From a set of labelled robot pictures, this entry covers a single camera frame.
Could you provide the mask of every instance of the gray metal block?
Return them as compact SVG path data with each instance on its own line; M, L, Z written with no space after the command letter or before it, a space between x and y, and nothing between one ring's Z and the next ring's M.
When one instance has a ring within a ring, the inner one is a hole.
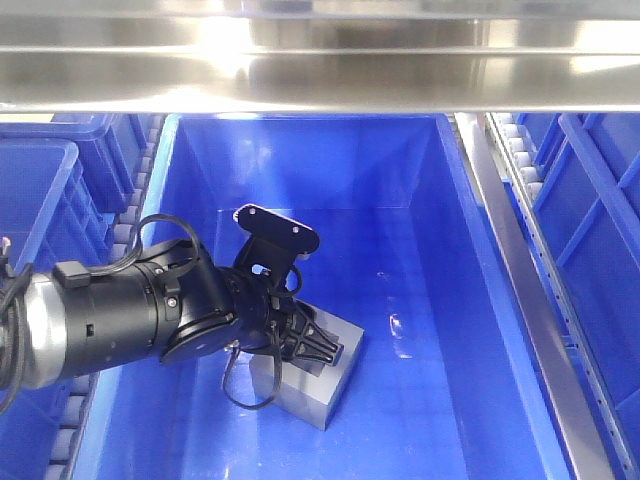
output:
M282 366L282 386L274 403L321 430L327 428L331 414L338 403L358 356L364 330L335 315L313 307L316 323L344 346L338 363L299 368L291 363ZM249 363L253 388L259 397L267 397L273 387L273 360L256 355Z

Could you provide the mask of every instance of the black robotic arm joint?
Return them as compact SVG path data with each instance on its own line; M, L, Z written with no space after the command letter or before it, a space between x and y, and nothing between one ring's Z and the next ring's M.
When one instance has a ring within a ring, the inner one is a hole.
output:
M250 238L233 267L217 267L191 226L164 214L144 218L132 252L104 267L71 261L49 274L32 275L28 266L16 276L3 239L0 385L11 391L0 413L21 386L39 388L152 355L169 364L232 346L228 370L240 351L270 355L274 391L258 406L277 394L282 361L335 364L340 345L316 325L313 308L294 299L302 287L295 261L318 248L316 232L257 205L234 218ZM155 221L175 223L190 238L143 249L141 229ZM256 265L263 269L256 272ZM292 271L298 286L289 291ZM30 342L36 330L58 334L40 335L47 341L36 345Z

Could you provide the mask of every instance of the metal frame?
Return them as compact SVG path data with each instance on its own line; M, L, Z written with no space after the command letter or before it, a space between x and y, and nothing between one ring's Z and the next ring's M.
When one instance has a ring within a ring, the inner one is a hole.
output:
M539 261L543 265L544 272L547 275L549 284L551 285L551 289L555 296L555 303L560 309L564 323L569 330L569 335L574 342L568 346L568 348L572 348L580 359L580 365L583 368L584 376L591 387L600 410L600 414L604 420L611 437L612 444L618 455L624 475L629 480L636 479L638 478L638 466L630 453L631 451L625 435L619 427L617 414L612 408L613 402L604 388L604 380L602 379L599 368L597 367L597 362L593 358L589 343L581 328L580 322L578 321L564 283L555 263L553 262L553 257L551 256L549 248L544 240L544 235L538 225L536 216L533 213L533 204L529 195L527 195L526 185L524 184L521 176L518 175L515 159L507 147L507 138L500 129L500 121L496 114L487 114L486 119L490 134L496 142L496 147L501 153L501 160L503 160L504 167L507 170L507 175L511 180L518 206L522 211L523 218L528 229L528 235L535 246L534 254L538 256Z
M455 120L522 311L569 464L579 480L613 479L602 439L498 175L480 117L459 113Z
M0 112L640 110L628 0L6 0Z

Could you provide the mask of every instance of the silver metal cylinder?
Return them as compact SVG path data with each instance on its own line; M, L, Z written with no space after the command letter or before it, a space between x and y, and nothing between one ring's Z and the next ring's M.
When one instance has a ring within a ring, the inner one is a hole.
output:
M28 335L22 386L40 388L54 383L64 366L65 308L54 283L42 274L33 276L24 302Z

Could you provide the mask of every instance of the blue storage crate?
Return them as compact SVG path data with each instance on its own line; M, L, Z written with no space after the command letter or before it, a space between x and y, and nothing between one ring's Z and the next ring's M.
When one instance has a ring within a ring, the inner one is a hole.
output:
M564 141L562 130L558 126L559 113L521 113L516 123L523 125L531 139L533 164L538 167L541 177L545 177L560 146Z
M132 113L129 114L129 118L139 147L146 149L149 145L155 144L164 116L151 113Z
M100 375L74 478L570 478L445 116L170 116L144 214L228 265L247 202L317 229L301 298L365 329L328 430L232 405L223 352L148 359Z
M110 226L82 179L78 148L64 140L0 140L0 236L12 263L50 270L56 261L106 260ZM0 417L0 478L41 479L69 395L69 383L18 396Z
M560 116L566 141L534 205L640 458L640 116Z
M59 138L78 144L87 187L98 210L120 213L142 159L130 115L56 114L48 123L0 123L0 137Z
M61 260L104 263L112 229L82 177L78 148L64 140L0 140L0 233L13 243L18 271Z

